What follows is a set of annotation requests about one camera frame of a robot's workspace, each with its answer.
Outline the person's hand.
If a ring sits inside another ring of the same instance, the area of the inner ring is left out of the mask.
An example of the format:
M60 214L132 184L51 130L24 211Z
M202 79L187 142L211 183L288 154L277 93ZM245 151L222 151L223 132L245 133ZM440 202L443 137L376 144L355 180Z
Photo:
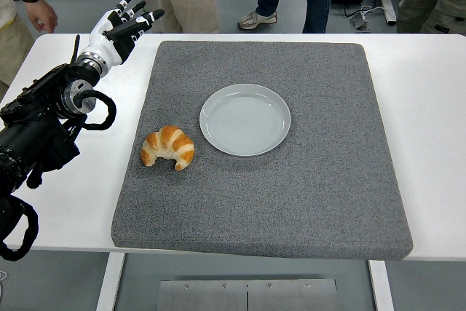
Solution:
M45 0L38 0L32 3L26 2L25 10L28 19L38 32L45 31L48 34L55 32L55 28L58 25L58 16Z

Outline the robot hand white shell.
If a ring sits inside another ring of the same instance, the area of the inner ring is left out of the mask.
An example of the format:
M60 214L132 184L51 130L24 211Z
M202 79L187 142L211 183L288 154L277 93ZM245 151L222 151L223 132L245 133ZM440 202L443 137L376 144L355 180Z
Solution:
M103 15L90 33L89 45L77 57L79 62L93 66L101 76L123 64L135 42L165 14L163 9L145 12L144 1L131 7L131 1L121 0Z

